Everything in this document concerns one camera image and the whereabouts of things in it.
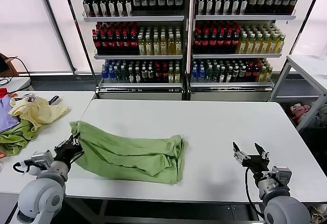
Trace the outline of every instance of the shelf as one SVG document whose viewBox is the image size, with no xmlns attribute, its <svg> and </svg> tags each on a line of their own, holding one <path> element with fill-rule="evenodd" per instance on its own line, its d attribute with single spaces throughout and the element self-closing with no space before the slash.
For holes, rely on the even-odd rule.
<svg viewBox="0 0 327 224">
<path fill-rule="evenodd" d="M 196 20 L 294 20 L 294 15 L 197 15 Z"/>
<path fill-rule="evenodd" d="M 122 55 L 95 55 L 94 58 L 96 60 L 104 60 L 104 59 L 130 59 L 130 60 L 137 60 L 137 59 L 148 59 L 148 60 L 172 60 L 172 59 L 182 59 L 183 55 L 171 55 L 171 56 L 140 56 L 140 55 L 133 55 L 133 56 L 122 56 Z"/>
<path fill-rule="evenodd" d="M 281 54 L 193 54 L 195 59 L 210 59 L 210 58 L 277 58 Z"/>
</svg>

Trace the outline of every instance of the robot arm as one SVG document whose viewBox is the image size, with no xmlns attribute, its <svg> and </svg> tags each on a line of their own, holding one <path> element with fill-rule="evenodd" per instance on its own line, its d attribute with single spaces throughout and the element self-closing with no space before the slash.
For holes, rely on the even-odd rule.
<svg viewBox="0 0 327 224">
<path fill-rule="evenodd" d="M 15 215 L 20 223 L 50 223 L 60 211 L 71 164 L 84 152 L 78 139 L 71 136 L 55 147 L 55 153 L 55 158 L 50 151 L 35 153 L 31 159 L 13 166 L 17 172 L 25 172 L 17 169 L 23 167 L 36 176 L 36 180 L 27 184 L 18 197 Z"/>
<path fill-rule="evenodd" d="M 287 186 L 292 172 L 289 168 L 274 166 L 268 169 L 269 153 L 258 144 L 254 144 L 259 155 L 247 155 L 240 151 L 233 142 L 234 157 L 243 166 L 245 171 L 246 193 L 251 206 L 258 215 L 265 218 L 267 224 L 309 224 L 310 214 L 307 208 L 298 200 L 290 196 Z M 255 184 L 259 189 L 259 198 L 265 207 L 264 213 L 260 213 L 254 207 L 247 187 L 247 173 L 251 170 Z"/>
</svg>

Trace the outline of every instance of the white table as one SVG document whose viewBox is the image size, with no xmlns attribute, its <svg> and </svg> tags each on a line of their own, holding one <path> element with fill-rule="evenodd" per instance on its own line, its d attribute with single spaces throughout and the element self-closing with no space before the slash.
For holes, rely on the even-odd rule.
<svg viewBox="0 0 327 224">
<path fill-rule="evenodd" d="M 18 161 L 31 157 L 36 151 L 50 150 L 53 155 L 54 147 L 67 139 L 71 134 L 69 122 L 79 120 L 90 101 L 94 98 L 93 91 L 33 91 L 39 97 L 50 100 L 55 95 L 62 99 L 59 105 L 70 107 L 71 110 L 50 125 L 42 126 L 37 137 L 17 156 L 0 159 L 3 168 L 0 171 L 0 193 L 20 193 L 21 190 L 35 177 L 29 174 L 20 174 L 13 170 L 12 166 Z M 26 91 L 18 92 L 19 95 L 26 94 Z"/>
<path fill-rule="evenodd" d="M 281 72 L 269 101 L 276 100 L 284 80 L 286 79 L 291 68 L 294 68 L 305 80 L 309 82 L 319 93 L 319 98 L 311 107 L 307 115 L 301 120 L 296 127 L 301 132 L 312 121 L 318 110 L 327 103 L 327 58 L 320 60 L 315 56 L 289 55 Z"/>
<path fill-rule="evenodd" d="M 31 79 L 29 77 L 13 77 L 12 80 L 4 86 L 0 86 L 0 88 L 7 88 L 8 92 L 13 92 L 22 87 L 27 86 L 30 83 Z M 31 86 L 27 87 L 26 90 L 33 90 Z"/>
<path fill-rule="evenodd" d="M 235 141 L 247 154 L 257 142 L 270 164 L 293 172 L 291 195 L 301 202 L 327 201 L 327 178 L 277 103 L 93 100 L 82 121 L 131 138 L 180 134 L 186 149 L 183 180 L 176 185 L 112 181 L 72 165 L 66 194 L 173 202 L 248 202 L 243 168 L 233 157 Z M 249 174 L 252 201 L 260 202 Z"/>
</svg>

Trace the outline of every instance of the purple cloth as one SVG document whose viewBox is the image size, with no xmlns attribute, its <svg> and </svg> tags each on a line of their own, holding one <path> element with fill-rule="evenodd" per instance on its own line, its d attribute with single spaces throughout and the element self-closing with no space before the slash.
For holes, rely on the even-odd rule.
<svg viewBox="0 0 327 224">
<path fill-rule="evenodd" d="M 9 104 L 10 99 L 10 95 L 5 95 L 0 99 L 0 133 L 15 127 L 20 123 L 17 117 L 8 114 L 12 109 Z"/>
</svg>

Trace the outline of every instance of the red cloth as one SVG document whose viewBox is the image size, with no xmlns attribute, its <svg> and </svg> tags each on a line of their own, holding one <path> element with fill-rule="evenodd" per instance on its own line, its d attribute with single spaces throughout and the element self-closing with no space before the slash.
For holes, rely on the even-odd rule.
<svg viewBox="0 0 327 224">
<path fill-rule="evenodd" d="M 7 88 L 0 88 L 0 99 L 3 98 L 5 95 L 9 94 Z"/>
</svg>

